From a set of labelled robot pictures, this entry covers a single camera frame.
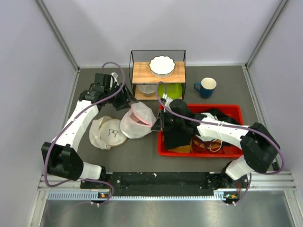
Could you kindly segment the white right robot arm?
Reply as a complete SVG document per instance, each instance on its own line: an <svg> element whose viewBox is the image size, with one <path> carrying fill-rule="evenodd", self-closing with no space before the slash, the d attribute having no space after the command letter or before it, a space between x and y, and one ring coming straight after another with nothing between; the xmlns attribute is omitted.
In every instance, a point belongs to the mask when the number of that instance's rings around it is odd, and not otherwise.
<svg viewBox="0 0 303 227"><path fill-rule="evenodd" d="M181 99L167 100L158 113L152 131L177 132L197 136L202 141L220 140L234 145L243 155L232 161L221 175L221 182L232 187L242 176L252 172L268 174L269 166L280 153L280 146L261 123L252 126L220 121L208 112L194 113Z"/></svg>

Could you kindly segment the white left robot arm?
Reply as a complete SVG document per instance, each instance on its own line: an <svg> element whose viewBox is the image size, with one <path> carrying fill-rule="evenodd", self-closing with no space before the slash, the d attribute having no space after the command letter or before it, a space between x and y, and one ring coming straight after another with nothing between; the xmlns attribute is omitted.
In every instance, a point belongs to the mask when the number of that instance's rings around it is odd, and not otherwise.
<svg viewBox="0 0 303 227"><path fill-rule="evenodd" d="M101 166L82 161L77 154L79 143L90 122L106 104L117 111L129 109L137 100L118 75L97 73L94 83L84 90L71 117L61 132L42 145L45 164L44 175L54 175L68 180L91 179L96 187L107 183L107 175Z"/></svg>

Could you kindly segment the white mesh laundry bag pink zipper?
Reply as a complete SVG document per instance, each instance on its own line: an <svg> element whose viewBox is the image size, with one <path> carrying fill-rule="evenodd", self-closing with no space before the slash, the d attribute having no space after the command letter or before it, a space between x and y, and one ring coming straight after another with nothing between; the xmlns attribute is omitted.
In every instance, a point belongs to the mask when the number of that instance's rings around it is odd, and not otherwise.
<svg viewBox="0 0 303 227"><path fill-rule="evenodd" d="M129 139L139 139L151 133L155 122L151 108L142 102L133 103L120 122L120 130Z"/></svg>

